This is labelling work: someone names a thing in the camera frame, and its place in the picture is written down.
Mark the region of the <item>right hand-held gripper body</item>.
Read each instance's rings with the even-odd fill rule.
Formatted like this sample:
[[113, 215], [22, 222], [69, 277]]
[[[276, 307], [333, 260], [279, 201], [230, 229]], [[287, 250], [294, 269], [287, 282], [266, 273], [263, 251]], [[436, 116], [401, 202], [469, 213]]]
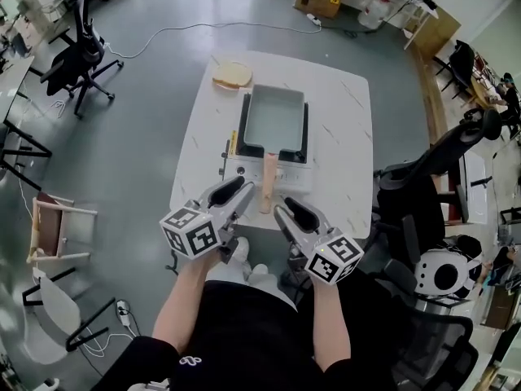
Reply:
[[291, 242], [289, 267], [334, 285], [352, 273], [364, 251], [348, 233], [336, 227], [323, 235], [297, 235]]

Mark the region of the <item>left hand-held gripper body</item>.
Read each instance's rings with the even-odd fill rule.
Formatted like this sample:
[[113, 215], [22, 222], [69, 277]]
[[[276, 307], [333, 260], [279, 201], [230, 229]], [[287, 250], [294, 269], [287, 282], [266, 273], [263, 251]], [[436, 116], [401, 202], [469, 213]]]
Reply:
[[227, 263], [238, 244], [234, 234], [237, 218], [229, 205], [208, 207], [188, 200], [163, 217], [160, 227], [173, 253], [193, 261], [217, 250]]

